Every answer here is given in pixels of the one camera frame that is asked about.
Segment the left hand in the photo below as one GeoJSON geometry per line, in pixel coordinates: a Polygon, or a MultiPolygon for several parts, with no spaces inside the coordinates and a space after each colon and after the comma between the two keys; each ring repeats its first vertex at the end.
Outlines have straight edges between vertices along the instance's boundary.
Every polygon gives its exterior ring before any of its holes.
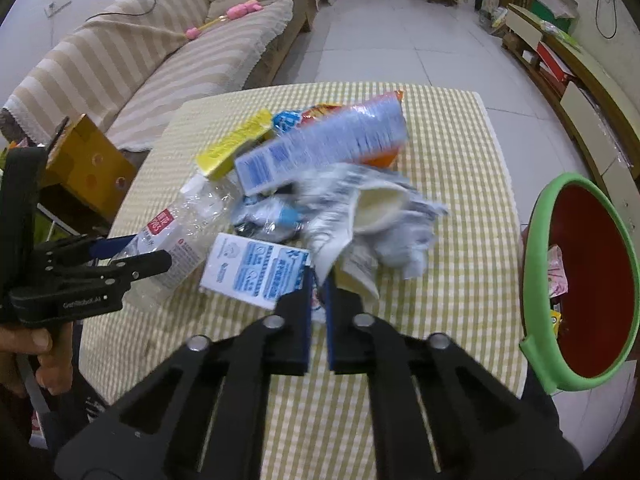
{"type": "Polygon", "coordinates": [[[29,330],[22,326],[1,326],[1,385],[16,394],[26,396],[16,358],[36,356],[39,363],[36,381],[52,396],[70,391],[73,383],[73,323],[60,328],[52,336],[45,328],[29,330]]]}

